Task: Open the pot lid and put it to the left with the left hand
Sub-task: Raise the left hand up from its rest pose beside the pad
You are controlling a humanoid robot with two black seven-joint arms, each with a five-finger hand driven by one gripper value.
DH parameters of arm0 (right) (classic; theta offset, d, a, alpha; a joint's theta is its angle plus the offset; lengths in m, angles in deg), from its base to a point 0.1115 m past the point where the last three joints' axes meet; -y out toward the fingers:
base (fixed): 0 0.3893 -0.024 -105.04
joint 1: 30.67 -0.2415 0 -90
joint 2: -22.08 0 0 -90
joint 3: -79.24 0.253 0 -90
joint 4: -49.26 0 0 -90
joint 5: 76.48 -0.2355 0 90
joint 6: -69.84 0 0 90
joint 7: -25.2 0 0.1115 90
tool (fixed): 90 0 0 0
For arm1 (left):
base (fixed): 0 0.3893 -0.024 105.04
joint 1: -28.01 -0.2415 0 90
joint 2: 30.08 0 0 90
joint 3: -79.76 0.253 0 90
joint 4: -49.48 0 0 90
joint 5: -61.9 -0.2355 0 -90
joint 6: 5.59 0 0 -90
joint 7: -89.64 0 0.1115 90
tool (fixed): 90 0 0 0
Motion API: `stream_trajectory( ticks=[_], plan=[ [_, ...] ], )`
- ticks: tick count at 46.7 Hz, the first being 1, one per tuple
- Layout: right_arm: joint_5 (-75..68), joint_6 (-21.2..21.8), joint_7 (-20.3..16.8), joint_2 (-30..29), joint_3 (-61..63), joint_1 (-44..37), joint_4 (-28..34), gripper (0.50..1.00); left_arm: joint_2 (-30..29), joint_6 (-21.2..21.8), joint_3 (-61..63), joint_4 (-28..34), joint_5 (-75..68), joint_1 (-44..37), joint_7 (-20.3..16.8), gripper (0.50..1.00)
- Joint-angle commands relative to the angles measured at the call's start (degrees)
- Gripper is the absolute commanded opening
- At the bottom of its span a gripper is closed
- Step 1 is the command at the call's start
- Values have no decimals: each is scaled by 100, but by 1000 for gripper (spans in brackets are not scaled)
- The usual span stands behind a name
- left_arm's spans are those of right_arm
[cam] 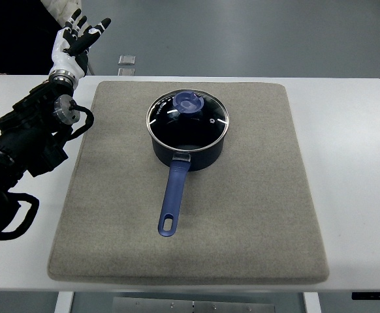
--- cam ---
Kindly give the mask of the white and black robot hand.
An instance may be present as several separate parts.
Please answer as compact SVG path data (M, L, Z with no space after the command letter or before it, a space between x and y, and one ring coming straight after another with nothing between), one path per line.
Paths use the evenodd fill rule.
M52 48L50 80L66 81L75 89L87 74L89 48L106 31L111 19L105 18L97 25L87 27L86 22L87 17L78 8L57 32Z

